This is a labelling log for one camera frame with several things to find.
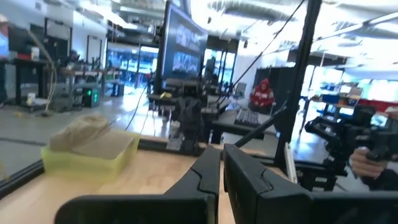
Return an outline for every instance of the person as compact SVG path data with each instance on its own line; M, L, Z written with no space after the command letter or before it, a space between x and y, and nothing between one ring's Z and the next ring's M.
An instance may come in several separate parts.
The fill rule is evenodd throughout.
M351 167L354 174L361 178L370 190L398 190L398 174L387 169L387 161L375 162L366 158L369 149L365 147L355 149L351 155ZM398 207L384 207L383 202L375 202L371 210L366 210L359 218L360 222L353 223L398 223Z
M369 149L355 149L351 155L354 174L361 178L370 190L398 190L398 174L387 169L387 161L374 162L366 158Z
M0 14L0 108L7 100L6 91L6 64L4 61L9 56L8 19Z
M249 108L262 114L271 112L272 103L274 102L274 92L269 86L268 78L263 79L250 93Z

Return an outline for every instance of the pole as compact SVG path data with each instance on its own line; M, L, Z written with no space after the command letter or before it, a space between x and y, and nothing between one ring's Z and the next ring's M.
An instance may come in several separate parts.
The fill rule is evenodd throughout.
M297 110L299 108L300 94L307 68L308 58L310 56L315 25L317 23L322 0L308 0L307 15L300 43L298 45L298 57L295 64L295 75L293 76L293 87L290 92L290 99L287 103L284 128L280 132L277 151L275 154L274 164L283 171L286 170L286 160L284 155L284 147L287 142L292 139L293 127L296 119Z

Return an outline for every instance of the ceiling light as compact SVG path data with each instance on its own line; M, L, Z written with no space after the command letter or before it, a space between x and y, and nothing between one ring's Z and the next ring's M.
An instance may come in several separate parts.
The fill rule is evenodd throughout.
M388 22L392 19L396 19L397 17L398 17L398 12L393 12L388 15L381 16L381 17L370 20L369 25L375 25L375 24L379 24L382 22Z
M134 24L129 24L124 19L122 19L119 15L112 12L112 10L107 6L98 6L95 4L91 4L90 2L83 2L80 4L86 10L94 11L103 16L105 19L111 21L112 23L119 25L125 29L137 29L137 26Z

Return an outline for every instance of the glass partition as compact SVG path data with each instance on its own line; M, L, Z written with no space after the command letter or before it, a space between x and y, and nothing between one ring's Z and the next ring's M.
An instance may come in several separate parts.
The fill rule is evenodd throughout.
M155 72L159 49L153 47L126 46L125 49L108 49L108 63L122 71L125 94L136 93L147 85L148 74Z
M226 53L220 50L206 49L203 65L206 65L208 59L214 57L216 59L216 63L213 74L218 76L218 81L220 83L230 83L233 77L235 56L236 54L234 53Z

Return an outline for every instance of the computer screen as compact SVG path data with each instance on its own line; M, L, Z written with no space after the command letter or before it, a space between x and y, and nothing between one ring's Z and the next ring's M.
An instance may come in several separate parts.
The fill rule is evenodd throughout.
M162 78L190 78L201 73L208 33L171 1L166 4Z

